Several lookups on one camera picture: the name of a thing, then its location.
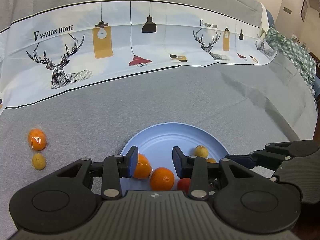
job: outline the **yellow lamp illustration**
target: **yellow lamp illustration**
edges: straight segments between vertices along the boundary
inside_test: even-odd
[[[101,21],[92,29],[93,50],[96,58],[113,56],[111,43],[111,26],[102,20],[102,3],[101,3]]]
[[[177,55],[172,55],[170,54],[169,57],[171,59],[177,59],[180,62],[188,62],[187,57],[186,56],[177,56]]]
[[[223,47],[223,50],[230,50],[230,31],[228,30],[228,27],[223,33],[222,47]]]
[[[259,64],[259,61],[256,60],[254,57],[250,56],[250,58],[252,58],[252,60],[253,60],[255,63],[258,63],[258,64]]]

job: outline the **metal screw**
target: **metal screw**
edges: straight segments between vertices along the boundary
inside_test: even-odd
[[[108,188],[106,189],[103,194],[106,196],[106,197],[115,197],[115,196],[118,196],[119,195],[119,191],[114,189],[114,188]]]
[[[202,197],[205,197],[207,193],[204,190],[195,189],[191,192],[191,195],[196,198],[202,198]]]

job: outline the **light blue plate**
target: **light blue plate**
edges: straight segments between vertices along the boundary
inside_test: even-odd
[[[222,143],[210,133],[178,122],[159,123],[140,131],[128,141],[121,154],[126,155],[131,146],[137,146],[139,153],[147,157],[154,170],[165,167],[173,172],[175,184],[172,190],[176,190],[179,178],[172,162],[172,148],[179,146],[182,152],[189,156],[198,145],[205,146],[209,151],[208,158],[214,158],[217,162],[229,154]],[[123,194],[128,189],[151,190],[149,179],[121,178],[120,182]]]

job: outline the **red lamp illustration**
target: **red lamp illustration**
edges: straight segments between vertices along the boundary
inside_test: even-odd
[[[136,65],[138,67],[142,67],[142,66],[148,65],[147,63],[152,62],[151,60],[144,59],[144,58],[139,57],[139,56],[137,56],[137,55],[135,55],[133,53],[131,32],[132,32],[132,22],[131,22],[131,1],[130,1],[130,47],[131,47],[131,51],[132,51],[132,54],[133,54],[133,58],[132,58],[132,61],[129,62],[129,66]]]
[[[239,53],[237,53],[237,54],[238,54],[238,57],[239,57],[239,58],[242,58],[243,60],[248,61],[248,60],[247,60],[247,57],[242,56],[242,55],[240,55]]]

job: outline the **picture frame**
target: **picture frame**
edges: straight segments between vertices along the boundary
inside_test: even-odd
[[[302,5],[301,13],[300,13],[303,22],[306,19],[307,10],[308,10],[307,0],[303,0],[303,5]]]

